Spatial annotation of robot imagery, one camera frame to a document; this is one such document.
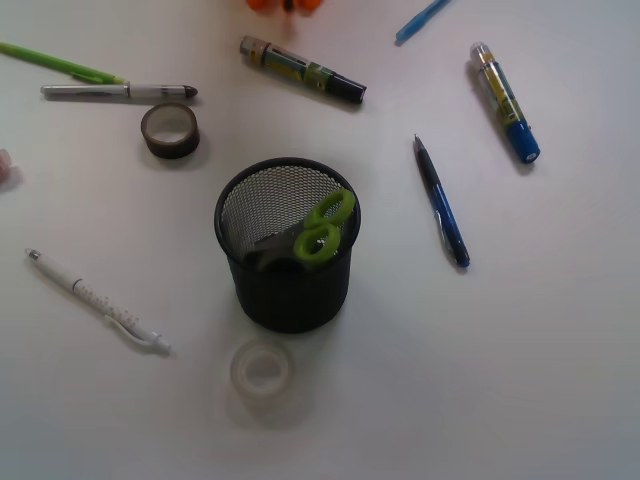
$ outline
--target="mesh cup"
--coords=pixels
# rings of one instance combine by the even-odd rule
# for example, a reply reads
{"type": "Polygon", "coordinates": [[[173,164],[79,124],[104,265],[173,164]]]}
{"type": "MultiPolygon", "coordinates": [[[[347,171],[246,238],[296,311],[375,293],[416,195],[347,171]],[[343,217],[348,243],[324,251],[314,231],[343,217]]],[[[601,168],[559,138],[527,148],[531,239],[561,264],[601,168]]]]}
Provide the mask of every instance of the mesh cup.
{"type": "Polygon", "coordinates": [[[243,258],[253,245],[302,220],[329,193],[351,185],[329,167],[301,158],[275,158],[238,174],[218,199],[215,230],[227,255],[238,300],[256,323],[302,333],[331,320],[347,296],[351,248],[360,230],[360,203],[341,227],[336,255],[319,269],[258,272],[243,258]]]}

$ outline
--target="light blue pen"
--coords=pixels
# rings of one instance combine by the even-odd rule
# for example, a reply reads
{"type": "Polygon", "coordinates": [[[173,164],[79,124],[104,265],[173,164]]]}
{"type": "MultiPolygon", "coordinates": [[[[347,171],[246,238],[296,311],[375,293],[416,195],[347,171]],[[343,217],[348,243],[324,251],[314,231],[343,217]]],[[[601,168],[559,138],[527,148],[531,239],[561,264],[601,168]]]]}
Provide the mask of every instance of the light blue pen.
{"type": "Polygon", "coordinates": [[[409,23],[402,27],[402,30],[396,33],[396,44],[402,45],[404,42],[409,40],[447,3],[449,3],[449,0],[435,0],[431,5],[413,17],[409,23]]]}

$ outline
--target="pink object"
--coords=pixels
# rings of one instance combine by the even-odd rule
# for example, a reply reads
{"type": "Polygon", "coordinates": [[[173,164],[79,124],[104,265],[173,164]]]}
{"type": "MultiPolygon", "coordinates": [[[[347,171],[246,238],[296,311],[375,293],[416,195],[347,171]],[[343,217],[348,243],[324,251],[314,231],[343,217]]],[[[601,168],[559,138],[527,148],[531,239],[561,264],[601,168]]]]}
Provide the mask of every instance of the pink object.
{"type": "Polygon", "coordinates": [[[11,157],[6,150],[0,150],[0,183],[11,175],[11,157]]]}

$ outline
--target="white pen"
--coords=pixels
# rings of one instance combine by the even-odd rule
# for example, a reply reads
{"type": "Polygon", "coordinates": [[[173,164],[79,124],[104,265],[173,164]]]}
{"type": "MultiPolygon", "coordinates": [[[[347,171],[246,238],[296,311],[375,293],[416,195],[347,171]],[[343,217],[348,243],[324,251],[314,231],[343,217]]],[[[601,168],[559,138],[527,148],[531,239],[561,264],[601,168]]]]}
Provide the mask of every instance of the white pen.
{"type": "Polygon", "coordinates": [[[45,85],[46,98],[192,98],[198,90],[189,85],[45,85]]]}
{"type": "Polygon", "coordinates": [[[27,248],[25,253],[42,273],[65,290],[68,290],[95,308],[109,321],[119,327],[134,343],[144,347],[155,346],[164,352],[171,350],[171,345],[162,339],[162,335],[143,328],[140,325],[138,317],[134,316],[128,310],[119,307],[113,299],[98,295],[93,288],[78,275],[67,271],[49,257],[42,255],[36,250],[27,248]]]}

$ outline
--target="pen clip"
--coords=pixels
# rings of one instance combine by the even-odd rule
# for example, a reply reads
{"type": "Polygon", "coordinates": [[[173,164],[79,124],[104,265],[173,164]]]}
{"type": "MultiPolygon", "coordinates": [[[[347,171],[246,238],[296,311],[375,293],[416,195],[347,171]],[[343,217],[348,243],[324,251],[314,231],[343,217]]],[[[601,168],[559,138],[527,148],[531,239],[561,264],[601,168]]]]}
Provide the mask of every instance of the pen clip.
{"type": "Polygon", "coordinates": [[[442,246],[445,248],[449,256],[453,261],[456,260],[456,254],[453,251],[453,247],[449,242],[446,234],[444,233],[444,227],[442,226],[442,217],[440,216],[440,212],[438,210],[435,211],[436,220],[438,220],[438,227],[440,228],[440,241],[442,242],[442,246]]]}
{"type": "Polygon", "coordinates": [[[87,83],[104,83],[99,77],[89,77],[88,75],[82,75],[75,72],[69,72],[69,75],[71,75],[73,78],[77,78],[78,80],[82,80],[83,82],[87,83]]]}
{"type": "Polygon", "coordinates": [[[156,342],[158,341],[158,339],[160,338],[160,335],[158,335],[158,337],[156,337],[154,342],[150,342],[150,341],[147,341],[147,340],[142,340],[140,337],[134,335],[133,332],[131,332],[131,330],[129,330],[124,325],[122,325],[115,318],[112,318],[109,315],[105,315],[104,318],[106,318],[107,321],[112,322],[116,327],[118,327],[120,330],[122,330],[122,332],[127,336],[127,338],[129,338],[129,340],[131,340],[133,343],[135,343],[137,345],[140,345],[142,347],[151,347],[151,346],[155,345],[156,342]]]}

